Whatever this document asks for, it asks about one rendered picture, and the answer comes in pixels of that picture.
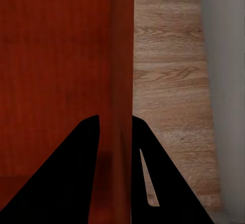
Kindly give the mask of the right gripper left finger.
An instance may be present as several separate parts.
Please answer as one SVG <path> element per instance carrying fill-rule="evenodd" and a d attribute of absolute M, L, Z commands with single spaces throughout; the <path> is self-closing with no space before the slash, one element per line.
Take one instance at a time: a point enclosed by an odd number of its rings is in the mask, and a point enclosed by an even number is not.
<path fill-rule="evenodd" d="M 99 116 L 81 121 L 0 212 L 0 224 L 88 224 Z"/>

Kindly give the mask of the storage box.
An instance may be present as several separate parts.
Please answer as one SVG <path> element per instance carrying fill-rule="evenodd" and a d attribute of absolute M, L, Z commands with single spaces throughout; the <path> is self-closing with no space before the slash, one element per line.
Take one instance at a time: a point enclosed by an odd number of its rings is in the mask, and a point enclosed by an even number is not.
<path fill-rule="evenodd" d="M 98 115 L 88 224 L 131 224 L 134 0 L 0 0 L 0 212 Z"/>

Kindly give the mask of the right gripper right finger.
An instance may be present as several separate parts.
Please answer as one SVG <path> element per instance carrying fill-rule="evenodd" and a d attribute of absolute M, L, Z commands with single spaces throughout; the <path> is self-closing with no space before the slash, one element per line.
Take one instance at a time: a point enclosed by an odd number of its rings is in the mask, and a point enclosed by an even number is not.
<path fill-rule="evenodd" d="M 142 150 L 159 207 L 148 204 Z M 214 224 L 148 124 L 132 115 L 131 224 Z"/>

